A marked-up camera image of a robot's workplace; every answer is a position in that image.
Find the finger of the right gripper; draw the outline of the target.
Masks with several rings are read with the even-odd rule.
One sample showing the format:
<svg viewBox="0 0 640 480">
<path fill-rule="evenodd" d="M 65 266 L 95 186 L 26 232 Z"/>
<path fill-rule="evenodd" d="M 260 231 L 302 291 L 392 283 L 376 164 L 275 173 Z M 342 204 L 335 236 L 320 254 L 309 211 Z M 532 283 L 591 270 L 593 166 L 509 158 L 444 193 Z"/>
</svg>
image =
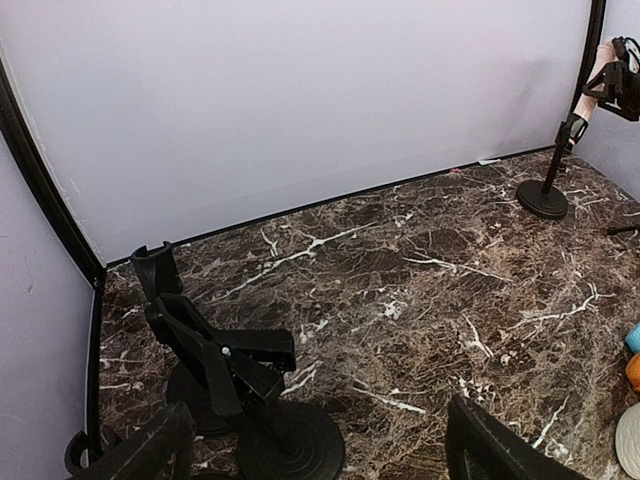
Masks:
<svg viewBox="0 0 640 480">
<path fill-rule="evenodd" d="M 582 94 L 592 98 L 616 98 L 623 92 L 623 69 L 618 61 L 606 63 L 582 87 Z"/>
</svg>

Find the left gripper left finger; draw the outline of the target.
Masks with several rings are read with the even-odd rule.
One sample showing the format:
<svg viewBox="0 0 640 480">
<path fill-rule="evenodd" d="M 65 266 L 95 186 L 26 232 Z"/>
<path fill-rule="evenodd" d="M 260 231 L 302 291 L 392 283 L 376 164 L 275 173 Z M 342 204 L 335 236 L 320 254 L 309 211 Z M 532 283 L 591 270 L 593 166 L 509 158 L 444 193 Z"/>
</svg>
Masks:
<svg viewBox="0 0 640 480">
<path fill-rule="evenodd" d="M 184 402 L 164 407 L 130 438 L 74 475 L 75 479 L 190 479 L 195 423 Z"/>
</svg>

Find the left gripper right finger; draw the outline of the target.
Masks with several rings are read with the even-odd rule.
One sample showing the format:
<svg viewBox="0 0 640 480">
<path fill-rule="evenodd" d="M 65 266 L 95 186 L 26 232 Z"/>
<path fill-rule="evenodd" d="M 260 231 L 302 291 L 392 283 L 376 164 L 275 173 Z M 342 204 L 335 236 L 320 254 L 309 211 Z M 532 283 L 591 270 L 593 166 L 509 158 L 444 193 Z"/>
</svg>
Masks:
<svg viewBox="0 0 640 480">
<path fill-rule="evenodd" d="M 546 457 L 474 401 L 448 405 L 446 460 L 451 479 L 579 480 L 584 476 Z"/>
</svg>

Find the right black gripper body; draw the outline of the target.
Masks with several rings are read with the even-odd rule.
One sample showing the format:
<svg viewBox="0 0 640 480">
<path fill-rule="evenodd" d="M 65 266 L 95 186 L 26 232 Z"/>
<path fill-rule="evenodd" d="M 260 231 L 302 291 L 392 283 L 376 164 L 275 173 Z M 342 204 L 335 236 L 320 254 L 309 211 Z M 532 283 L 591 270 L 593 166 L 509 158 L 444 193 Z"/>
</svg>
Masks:
<svg viewBox="0 0 640 480">
<path fill-rule="evenodd" d="M 615 61 L 605 66 L 607 109 L 629 121 L 639 120 L 639 44 L 631 37 L 612 40 Z"/>
</svg>

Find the black stand of blue microphone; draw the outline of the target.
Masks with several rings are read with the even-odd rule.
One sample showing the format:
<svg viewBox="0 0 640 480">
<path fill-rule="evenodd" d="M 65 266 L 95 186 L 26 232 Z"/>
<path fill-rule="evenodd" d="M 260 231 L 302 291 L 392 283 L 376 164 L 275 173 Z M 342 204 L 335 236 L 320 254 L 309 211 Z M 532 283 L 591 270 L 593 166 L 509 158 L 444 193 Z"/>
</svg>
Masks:
<svg viewBox="0 0 640 480">
<path fill-rule="evenodd" d="M 183 291 L 171 243 L 164 241 L 161 247 L 153 250 L 148 250 L 143 245 L 132 253 L 130 259 L 147 299 L 147 323 L 156 340 L 168 346 L 178 358 L 178 364 L 171 370 L 167 383 L 167 403 L 182 401 L 187 405 L 195 422 L 197 435 L 216 437 L 229 433 L 229 425 L 211 409 L 208 390 L 190 370 L 191 367 L 196 367 L 194 357 L 179 344 L 156 308 L 156 298 L 161 294 L 181 294 Z"/>
</svg>

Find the black stand of purple microphone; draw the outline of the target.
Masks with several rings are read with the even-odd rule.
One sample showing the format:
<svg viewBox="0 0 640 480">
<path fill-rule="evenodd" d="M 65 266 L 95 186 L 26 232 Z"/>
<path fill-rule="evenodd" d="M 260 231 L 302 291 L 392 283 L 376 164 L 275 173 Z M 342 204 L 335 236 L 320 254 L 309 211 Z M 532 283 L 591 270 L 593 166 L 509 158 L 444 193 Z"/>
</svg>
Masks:
<svg viewBox="0 0 640 480">
<path fill-rule="evenodd" d="M 182 295 L 161 294 L 145 309 L 156 339 L 179 360 L 167 400 L 184 402 L 196 432 L 238 435 L 246 479 L 336 479 L 345 460 L 338 425 L 321 408 L 282 400 L 296 369 L 286 329 L 218 329 Z"/>
</svg>

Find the black stand of pink microphone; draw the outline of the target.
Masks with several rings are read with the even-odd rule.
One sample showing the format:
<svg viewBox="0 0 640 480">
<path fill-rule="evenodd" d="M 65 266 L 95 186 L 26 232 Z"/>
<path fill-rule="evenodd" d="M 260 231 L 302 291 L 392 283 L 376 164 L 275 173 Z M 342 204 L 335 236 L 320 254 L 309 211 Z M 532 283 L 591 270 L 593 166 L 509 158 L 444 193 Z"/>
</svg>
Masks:
<svg viewBox="0 0 640 480">
<path fill-rule="evenodd" d="M 566 196 L 553 186 L 565 150 L 582 137 L 588 121 L 571 113 L 560 125 L 556 146 L 543 181 L 526 180 L 516 189 L 516 200 L 528 212 L 548 220 L 562 220 L 568 212 Z"/>
</svg>

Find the orange toy microphone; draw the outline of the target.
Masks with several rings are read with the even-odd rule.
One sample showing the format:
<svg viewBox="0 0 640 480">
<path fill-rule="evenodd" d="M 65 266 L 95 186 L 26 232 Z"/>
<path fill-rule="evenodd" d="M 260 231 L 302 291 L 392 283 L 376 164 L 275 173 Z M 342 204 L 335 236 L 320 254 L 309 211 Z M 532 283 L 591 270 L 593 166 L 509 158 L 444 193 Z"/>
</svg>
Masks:
<svg viewBox="0 0 640 480">
<path fill-rule="evenodd" d="M 633 390 L 640 392 L 640 352 L 637 352 L 629 360 L 625 368 L 625 374 Z"/>
</svg>

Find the blue toy microphone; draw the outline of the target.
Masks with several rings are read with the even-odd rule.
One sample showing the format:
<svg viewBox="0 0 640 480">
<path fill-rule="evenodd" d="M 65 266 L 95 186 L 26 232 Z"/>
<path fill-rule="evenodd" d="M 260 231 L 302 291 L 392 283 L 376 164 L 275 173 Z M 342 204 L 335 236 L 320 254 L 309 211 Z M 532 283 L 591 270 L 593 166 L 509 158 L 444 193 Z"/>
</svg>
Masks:
<svg viewBox="0 0 640 480">
<path fill-rule="evenodd" d="M 633 354 L 640 351 L 640 324 L 637 323 L 626 335 L 625 343 Z"/>
</svg>

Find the black stand of orange microphone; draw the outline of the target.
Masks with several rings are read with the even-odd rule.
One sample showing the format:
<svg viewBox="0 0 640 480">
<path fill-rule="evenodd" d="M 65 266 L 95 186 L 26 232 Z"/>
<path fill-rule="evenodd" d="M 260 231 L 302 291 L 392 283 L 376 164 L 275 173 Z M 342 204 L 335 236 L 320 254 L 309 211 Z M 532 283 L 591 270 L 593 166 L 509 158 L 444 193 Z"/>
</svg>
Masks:
<svg viewBox="0 0 640 480">
<path fill-rule="evenodd" d="M 87 462 L 99 460 L 104 454 L 98 441 L 92 441 L 84 431 L 77 432 L 69 441 L 64 453 L 64 466 L 71 475 L 76 475 L 84 469 L 83 455 L 87 454 Z"/>
</svg>

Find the black tripod microphone stand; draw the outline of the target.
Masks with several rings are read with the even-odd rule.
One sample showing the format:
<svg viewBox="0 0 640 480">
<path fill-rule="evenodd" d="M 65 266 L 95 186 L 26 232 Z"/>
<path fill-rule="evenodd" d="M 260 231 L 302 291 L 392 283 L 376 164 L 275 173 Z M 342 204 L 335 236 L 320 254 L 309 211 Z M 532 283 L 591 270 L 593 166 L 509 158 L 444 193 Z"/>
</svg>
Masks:
<svg viewBox="0 0 640 480">
<path fill-rule="evenodd" d="M 617 235 L 625 232 L 632 232 L 632 231 L 639 231 L 639 230 L 640 230 L 640 225 L 634 224 L 634 225 L 626 225 L 626 226 L 619 226 L 619 227 L 611 227 L 607 229 L 606 233 L 609 236 L 613 236 L 613 235 Z"/>
</svg>

